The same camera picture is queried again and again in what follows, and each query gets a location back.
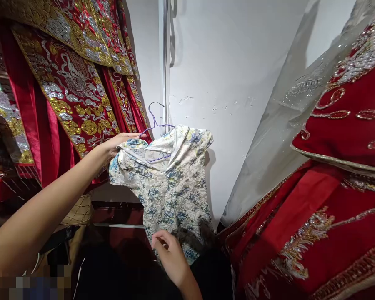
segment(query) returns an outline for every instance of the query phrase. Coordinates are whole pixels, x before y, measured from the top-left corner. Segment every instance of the red embroidered garment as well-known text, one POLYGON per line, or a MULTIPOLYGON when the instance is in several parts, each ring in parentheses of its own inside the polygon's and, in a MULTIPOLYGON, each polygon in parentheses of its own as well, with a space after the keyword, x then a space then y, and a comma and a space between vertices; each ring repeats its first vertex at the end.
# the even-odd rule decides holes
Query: red embroidered garment
POLYGON ((375 18, 293 145, 320 162, 305 163, 219 234, 237 299, 372 298, 375 18))
POLYGON ((0 12, 42 30, 87 60, 133 75, 115 0, 4 0, 0 12))

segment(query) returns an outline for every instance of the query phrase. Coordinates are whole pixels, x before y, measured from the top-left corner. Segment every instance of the red satin fabric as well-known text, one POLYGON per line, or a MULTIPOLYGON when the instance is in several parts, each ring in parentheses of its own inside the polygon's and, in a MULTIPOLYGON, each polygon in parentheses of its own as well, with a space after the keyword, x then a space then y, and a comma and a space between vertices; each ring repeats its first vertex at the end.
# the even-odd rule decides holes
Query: red satin fabric
MULTIPOLYGON (((276 216, 243 260, 238 293, 243 292, 244 286, 281 251, 300 226, 323 206, 340 185, 344 173, 336 167, 316 163, 304 173, 293 190, 285 195, 287 198, 276 216)), ((278 197, 280 200, 283 195, 278 194, 278 197)))
POLYGON ((98 68, 101 72, 99 72, 100 79, 104 85, 105 92, 110 100, 110 104, 112 107, 112 111, 114 112, 114 116, 117 120, 118 127, 120 132, 130 132, 128 129, 128 125, 125 121, 125 118, 122 114, 118 97, 115 93, 113 83, 111 81, 111 77, 109 74, 109 69, 107 67, 98 68))
POLYGON ((360 62, 368 57, 375 65, 374 33, 375 20, 342 60, 354 63, 339 66, 293 141, 331 165, 310 160, 220 234, 236 272, 237 299, 375 295, 375 67, 362 69, 360 62), (352 78, 354 65, 361 73, 352 78))
POLYGON ((38 83, 10 29, 0 27, 4 63, 24 124, 25 133, 36 164, 38 177, 45 187, 57 177, 58 156, 55 157, 48 106, 38 83))

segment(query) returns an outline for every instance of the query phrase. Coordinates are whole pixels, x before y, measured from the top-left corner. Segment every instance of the floral qipao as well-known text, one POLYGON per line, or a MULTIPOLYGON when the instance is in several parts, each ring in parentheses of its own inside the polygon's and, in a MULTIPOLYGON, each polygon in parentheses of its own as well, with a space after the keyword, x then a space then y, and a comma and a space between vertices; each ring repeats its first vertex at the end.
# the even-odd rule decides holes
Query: floral qipao
POLYGON ((128 186, 144 205, 149 240, 168 230, 178 237, 189 264, 213 241, 204 172, 212 142, 207 130, 177 125, 150 144, 122 143, 110 163, 110 182, 128 186))

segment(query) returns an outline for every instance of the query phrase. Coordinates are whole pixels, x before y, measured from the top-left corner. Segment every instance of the finger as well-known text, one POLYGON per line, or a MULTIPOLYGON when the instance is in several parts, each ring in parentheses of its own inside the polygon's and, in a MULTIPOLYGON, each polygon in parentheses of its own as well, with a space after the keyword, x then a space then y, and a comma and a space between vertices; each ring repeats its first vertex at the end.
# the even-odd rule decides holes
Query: finger
POLYGON ((167 255, 167 250, 163 247, 163 245, 161 245, 160 241, 155 237, 153 237, 151 247, 157 250, 161 260, 163 260, 167 255))
MULTIPOLYGON (((122 136, 125 136, 125 137, 128 137, 128 138, 132 138, 132 137, 136 138, 136 137, 139 137, 139 135, 141 135, 141 133, 139 133, 139 132, 138 133, 137 132, 133 132, 133 133, 132 132, 128 132, 128 133, 123 132, 121 134, 122 134, 122 136)), ((143 133, 142 137, 144 137, 144 138, 147 137, 147 134, 143 133)))
POLYGON ((175 240, 175 237, 166 230, 157 231, 155 234, 153 234, 153 238, 161 238, 169 245, 175 240))

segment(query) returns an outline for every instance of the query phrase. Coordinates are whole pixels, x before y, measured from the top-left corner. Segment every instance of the gold trim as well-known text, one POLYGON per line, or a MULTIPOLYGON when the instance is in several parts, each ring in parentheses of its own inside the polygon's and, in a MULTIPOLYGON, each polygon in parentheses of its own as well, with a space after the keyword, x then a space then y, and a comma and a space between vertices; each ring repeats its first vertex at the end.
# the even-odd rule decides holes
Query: gold trim
POLYGON ((129 87, 132 90, 132 94, 135 97, 136 104, 139 107, 139 111, 140 111, 140 114, 143 117, 143 120, 145 122, 146 128, 149 128, 149 126, 147 124, 147 120, 146 120, 146 114, 145 114, 145 111, 143 110, 142 101, 139 98, 138 88, 136 86, 135 79, 133 78, 133 76, 129 76, 129 75, 126 75, 126 78, 128 80, 129 87))
POLYGON ((331 161, 331 162, 334 162, 334 163, 347 165, 347 166, 350 166, 350 167, 353 167, 353 168, 364 169, 364 170, 375 172, 375 167, 372 167, 372 166, 363 165, 363 164, 359 164, 359 163, 351 162, 351 161, 347 161, 347 160, 341 160, 341 159, 338 159, 338 158, 335 158, 335 157, 332 157, 332 156, 307 152, 307 151, 304 151, 304 150, 300 150, 299 148, 296 148, 293 144, 290 144, 290 147, 293 150, 303 154, 304 156, 307 156, 307 157, 315 159, 315 160, 317 160, 317 159, 318 160, 326 160, 327 162, 331 161))
POLYGON ((313 293, 310 300, 344 300, 375 285, 375 247, 313 293))
MULTIPOLYGON (((19 24, 17 24, 17 26, 20 27, 21 30, 25 30, 25 26, 24 26, 24 25, 19 25, 19 24)), ((85 142, 85 143, 77 144, 77 143, 74 142, 74 140, 73 140, 72 137, 71 137, 71 135, 73 135, 73 134, 78 134, 78 135, 79 135, 79 134, 81 133, 82 128, 79 127, 78 124, 75 123, 75 122, 72 121, 72 120, 66 120, 66 121, 62 120, 62 118, 61 118, 61 117, 59 116, 59 114, 57 113, 57 111, 56 111, 56 109, 55 109, 55 106, 53 106, 53 101, 57 101, 57 102, 63 103, 63 104, 66 106, 66 108, 69 108, 69 109, 70 109, 71 113, 72 113, 72 109, 70 108, 70 106, 69 106, 67 103, 65 103, 65 102, 63 102, 63 101, 61 101, 61 100, 58 100, 58 99, 56 99, 56 98, 50 98, 50 97, 48 96, 48 94, 46 93, 46 91, 45 91, 45 89, 44 89, 44 87, 43 87, 43 85, 42 85, 42 82, 41 82, 41 80, 40 80, 40 78, 39 78, 39 75, 36 73, 35 69, 33 68, 32 64, 31 64, 31 62, 30 62, 29 56, 28 56, 27 52, 26 52, 25 49, 24 49, 24 45, 23 45, 22 41, 20 40, 20 36, 21 36, 24 32, 19 33, 19 32, 18 32, 18 29, 15 28, 14 26, 11 27, 11 32, 12 32, 12 34, 14 35, 14 38, 15 38, 15 40, 16 40, 16 42, 17 42, 19 48, 21 49, 21 52, 22 52, 22 54, 24 55, 25 60, 26 60, 27 64, 29 65, 29 68, 30 68, 30 70, 31 70, 31 72, 32 72, 32 74, 33 74, 33 76, 35 77, 36 81, 38 82, 39 87, 40 87, 40 89, 42 90, 42 93, 43 93, 44 97, 46 98, 46 100, 47 100, 48 103, 50 104, 50 107, 53 109, 53 111, 54 111, 54 113, 55 113, 55 115, 56 115, 56 117, 57 117, 59 123, 61 124, 62 128, 64 129, 65 133, 67 134, 69 140, 70 140, 71 143, 74 145, 74 147, 75 147, 75 149, 76 149, 76 151, 77 151, 79 157, 82 159, 82 158, 86 155, 86 149, 87 149, 87 147, 86 147, 86 142, 85 142)), ((67 49, 68 49, 68 51, 69 51, 70 53, 71 53, 72 51, 74 51, 72 48, 67 48, 67 49)), ((91 68, 94 68, 95 73, 98 74, 97 69, 96 69, 95 65, 94 65, 92 62, 86 61, 86 64, 90 64, 91 68)), ((103 86, 103 83, 101 82, 101 79, 100 79, 99 77, 98 77, 98 78, 92 78, 92 79, 93 79, 94 82, 97 81, 96 84, 100 84, 100 85, 103 86)), ((107 105, 107 104, 109 105, 109 104, 110 104, 110 102, 109 102, 109 100, 108 100, 108 96, 107 96, 107 94, 106 94, 105 92, 104 92, 104 95, 103 95, 103 97, 102 97, 101 100, 102 100, 102 104, 103 104, 103 105, 107 105)), ((89 134, 89 133, 87 133, 87 135, 95 136, 95 137, 97 138, 97 136, 94 135, 94 133, 93 133, 93 134, 89 134)), ((114 132, 111 131, 111 129, 110 129, 110 135, 115 135, 114 132)))

